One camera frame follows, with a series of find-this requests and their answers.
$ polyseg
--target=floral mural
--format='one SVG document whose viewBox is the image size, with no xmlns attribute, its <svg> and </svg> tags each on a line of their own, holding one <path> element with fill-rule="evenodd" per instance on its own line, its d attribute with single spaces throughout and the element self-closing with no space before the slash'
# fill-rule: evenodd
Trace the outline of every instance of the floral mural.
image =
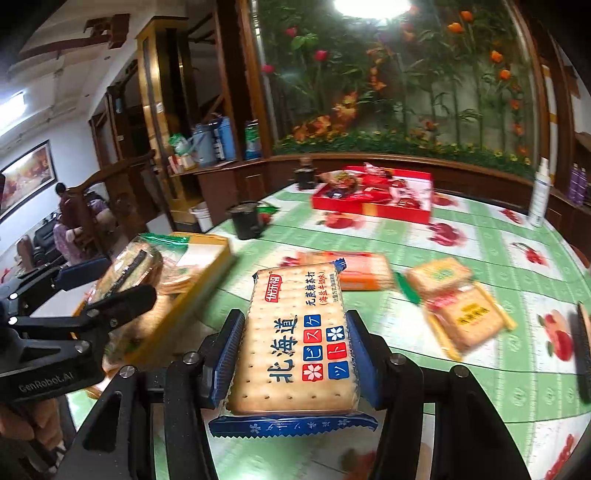
<svg viewBox="0 0 591 480">
<path fill-rule="evenodd" d="M 406 154 L 532 176 L 530 67 L 502 0 L 413 0 L 393 19 L 346 17 L 334 0 L 252 11 L 276 154 Z"/>
</svg>

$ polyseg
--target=white bucket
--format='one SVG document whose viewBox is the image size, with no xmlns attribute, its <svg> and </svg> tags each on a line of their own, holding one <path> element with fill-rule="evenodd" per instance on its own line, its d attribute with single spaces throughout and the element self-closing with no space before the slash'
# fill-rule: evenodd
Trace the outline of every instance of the white bucket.
<svg viewBox="0 0 591 480">
<path fill-rule="evenodd" d="M 213 228 L 212 218 L 209 216 L 209 210 L 207 209 L 207 203 L 201 202 L 195 208 L 192 208 L 191 213 L 195 216 L 199 223 L 199 228 L 203 233 Z"/>
</svg>

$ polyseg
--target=black cup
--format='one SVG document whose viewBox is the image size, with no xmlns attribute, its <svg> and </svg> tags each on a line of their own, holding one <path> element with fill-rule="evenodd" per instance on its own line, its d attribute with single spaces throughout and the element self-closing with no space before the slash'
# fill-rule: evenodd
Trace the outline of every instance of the black cup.
<svg viewBox="0 0 591 480">
<path fill-rule="evenodd" d="M 314 169 L 309 167 L 298 168 L 295 171 L 295 181 L 300 190 L 312 190 L 316 187 Z"/>
<path fill-rule="evenodd" d="M 242 202 L 228 209 L 234 230 L 240 240 L 250 240 L 261 236 L 262 220 L 257 207 L 257 202 Z"/>
</svg>

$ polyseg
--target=white bottle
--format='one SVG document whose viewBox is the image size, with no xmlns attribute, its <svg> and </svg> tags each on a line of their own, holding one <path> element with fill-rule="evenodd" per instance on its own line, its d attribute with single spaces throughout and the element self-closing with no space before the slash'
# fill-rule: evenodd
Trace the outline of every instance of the white bottle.
<svg viewBox="0 0 591 480">
<path fill-rule="evenodd" d="M 535 174 L 534 191 L 531 195 L 529 221 L 533 226 L 540 226 L 544 222 L 552 181 L 548 172 L 548 159 L 542 157 L 538 173 Z"/>
</svg>

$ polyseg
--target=red square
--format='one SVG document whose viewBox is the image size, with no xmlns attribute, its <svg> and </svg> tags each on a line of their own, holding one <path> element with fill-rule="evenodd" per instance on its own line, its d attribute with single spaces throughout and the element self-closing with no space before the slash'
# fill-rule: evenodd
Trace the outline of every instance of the red square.
<svg viewBox="0 0 591 480">
<path fill-rule="evenodd" d="M 301 379 L 304 382 L 316 382 L 323 378 L 322 364 L 304 364 L 301 366 Z"/>
<path fill-rule="evenodd" d="M 326 345 L 326 358 L 328 360 L 338 360 L 347 356 L 347 346 L 345 342 L 329 343 Z"/>
<path fill-rule="evenodd" d="M 322 341 L 322 329 L 314 328 L 304 330 L 304 343 L 320 343 Z"/>
</svg>

